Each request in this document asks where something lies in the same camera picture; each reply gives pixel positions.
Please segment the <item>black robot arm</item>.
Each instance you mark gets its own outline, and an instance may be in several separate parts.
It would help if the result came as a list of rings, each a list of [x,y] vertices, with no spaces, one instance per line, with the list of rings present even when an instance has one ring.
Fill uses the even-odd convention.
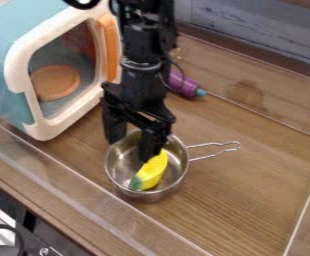
[[[176,121],[164,104],[177,37],[173,0],[111,2],[121,32],[121,79],[101,84],[104,135],[113,144],[127,136],[127,126],[136,126],[139,159],[145,162],[164,147]]]

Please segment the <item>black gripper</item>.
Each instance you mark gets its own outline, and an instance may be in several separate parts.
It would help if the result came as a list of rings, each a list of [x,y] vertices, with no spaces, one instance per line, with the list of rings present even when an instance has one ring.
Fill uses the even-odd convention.
[[[176,121],[164,104],[169,63],[136,63],[123,59],[120,66],[120,82],[103,83],[104,136],[113,144],[124,138],[128,123],[139,127],[139,159],[147,162],[159,154]]]

